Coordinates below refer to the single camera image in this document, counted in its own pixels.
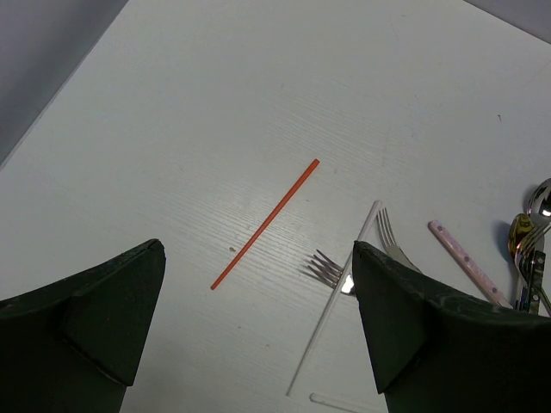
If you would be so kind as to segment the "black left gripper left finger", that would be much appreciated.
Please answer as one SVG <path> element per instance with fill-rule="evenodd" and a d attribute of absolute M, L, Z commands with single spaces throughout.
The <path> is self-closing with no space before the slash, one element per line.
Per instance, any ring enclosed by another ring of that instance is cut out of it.
<path fill-rule="evenodd" d="M 148 240 L 1 303 L 3 412 L 118 412 L 139 369 L 164 280 Z"/>

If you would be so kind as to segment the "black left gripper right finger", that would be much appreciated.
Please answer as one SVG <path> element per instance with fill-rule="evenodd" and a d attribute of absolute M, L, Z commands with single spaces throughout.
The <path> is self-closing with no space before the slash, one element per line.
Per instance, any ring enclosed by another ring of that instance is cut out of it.
<path fill-rule="evenodd" d="M 549 411 L 548 318 L 462 293 L 366 242 L 354 245 L 352 275 L 389 411 Z"/>

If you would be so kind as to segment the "fork with pink handle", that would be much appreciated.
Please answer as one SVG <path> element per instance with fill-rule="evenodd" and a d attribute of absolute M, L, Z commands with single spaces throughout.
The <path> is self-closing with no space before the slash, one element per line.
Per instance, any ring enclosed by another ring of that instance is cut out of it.
<path fill-rule="evenodd" d="M 419 268 L 412 263 L 398 245 L 385 207 L 377 213 L 376 222 L 381 243 L 387 255 L 403 266 L 419 272 Z M 440 221 L 432 220 L 428 223 L 428 228 L 438 242 L 448 251 L 449 255 L 452 256 L 456 263 L 462 268 L 468 278 L 479 288 L 489 301 L 505 308 L 513 308 L 505 295 L 474 262 L 473 258 L 451 236 Z"/>

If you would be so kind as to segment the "fork with green patterned handle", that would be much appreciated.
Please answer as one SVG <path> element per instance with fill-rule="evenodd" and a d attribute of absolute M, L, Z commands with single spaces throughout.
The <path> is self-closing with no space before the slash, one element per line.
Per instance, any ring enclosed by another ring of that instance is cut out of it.
<path fill-rule="evenodd" d="M 532 314 L 539 312 L 539 304 L 550 314 L 550 300 L 542 286 L 546 258 L 536 248 L 549 230 L 550 224 L 546 224 L 528 233 L 517 246 L 514 257 L 514 263 L 527 284 L 528 312 Z"/>

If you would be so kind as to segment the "gold spoon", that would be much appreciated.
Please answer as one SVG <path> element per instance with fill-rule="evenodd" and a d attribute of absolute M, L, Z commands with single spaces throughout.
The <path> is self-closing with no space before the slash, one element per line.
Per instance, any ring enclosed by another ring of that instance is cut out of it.
<path fill-rule="evenodd" d="M 515 257 L 517 246 L 534 230 L 534 224 L 526 213 L 519 213 L 512 221 L 508 234 L 508 250 Z"/>

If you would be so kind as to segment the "silver spoon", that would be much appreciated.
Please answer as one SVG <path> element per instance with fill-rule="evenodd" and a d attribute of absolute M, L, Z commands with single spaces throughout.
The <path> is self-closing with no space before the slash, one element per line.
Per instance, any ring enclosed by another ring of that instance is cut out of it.
<path fill-rule="evenodd" d="M 527 204 L 527 214 L 536 227 L 541 227 L 550 223 L 551 179 L 543 181 L 529 197 Z"/>

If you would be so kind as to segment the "grey chopstick lying flat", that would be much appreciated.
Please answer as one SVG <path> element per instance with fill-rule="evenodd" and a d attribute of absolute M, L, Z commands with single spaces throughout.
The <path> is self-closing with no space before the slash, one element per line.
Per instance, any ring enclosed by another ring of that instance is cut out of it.
<path fill-rule="evenodd" d="M 312 403 L 324 405 L 329 408 L 341 410 L 342 412 L 350 413 L 379 413 L 377 409 L 370 407 L 363 407 L 356 404 L 352 404 L 337 398 L 328 397 L 326 395 L 313 392 L 309 395 L 309 400 Z"/>

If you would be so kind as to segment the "white chopstick upright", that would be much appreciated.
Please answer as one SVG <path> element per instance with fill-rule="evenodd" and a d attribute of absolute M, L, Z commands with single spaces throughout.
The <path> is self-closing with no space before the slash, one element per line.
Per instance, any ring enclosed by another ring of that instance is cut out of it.
<path fill-rule="evenodd" d="M 380 200 L 376 200 L 373 205 L 371 206 L 368 216 L 365 219 L 362 228 L 357 236 L 357 241 L 362 241 L 367 234 L 369 233 L 371 227 L 373 226 L 375 222 L 375 217 L 377 213 L 381 210 L 382 202 Z M 313 353 L 313 350 L 316 348 L 319 337 L 321 336 L 327 319 L 330 316 L 335 304 L 337 303 L 338 297 L 341 294 L 342 287 L 344 283 L 346 282 L 346 276 L 347 274 L 351 273 L 351 266 L 352 266 L 352 258 L 353 258 L 353 251 L 349 253 L 349 256 L 347 260 L 344 263 L 344 269 L 341 272 L 340 278 L 336 286 L 332 289 L 331 295 L 329 299 L 327 300 L 325 307 L 321 313 L 321 316 L 319 318 L 319 321 L 317 322 L 315 329 L 311 335 L 311 338 L 309 339 L 309 342 L 305 348 L 305 351 L 300 359 L 300 362 L 295 370 L 294 376 L 291 379 L 291 382 L 288 386 L 286 396 L 292 397 L 294 395 L 294 388 L 300 381 L 301 375 L 303 371 L 305 370 L 305 367 L 307 363 L 309 362 L 310 356 Z"/>

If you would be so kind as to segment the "orange chopstick on left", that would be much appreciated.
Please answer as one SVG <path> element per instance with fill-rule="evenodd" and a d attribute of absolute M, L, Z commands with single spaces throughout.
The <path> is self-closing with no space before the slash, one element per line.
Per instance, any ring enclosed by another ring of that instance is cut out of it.
<path fill-rule="evenodd" d="M 260 224 L 260 226 L 255 230 L 251 235 L 249 240 L 244 244 L 244 246 L 239 250 L 235 257 L 229 262 L 226 268 L 220 273 L 214 283 L 210 286 L 210 290 L 215 290 L 220 283 L 230 274 L 230 272 L 236 267 L 239 261 L 244 257 L 252 245 L 259 239 L 259 237 L 265 232 L 269 225 L 274 221 L 277 215 L 282 211 L 282 209 L 290 202 L 298 190 L 304 185 L 307 179 L 311 174 L 318 168 L 320 161 L 317 158 L 314 158 L 312 162 L 307 166 L 307 168 L 302 172 L 298 177 L 296 182 L 292 187 L 285 193 L 273 210 L 269 213 L 266 219 Z"/>

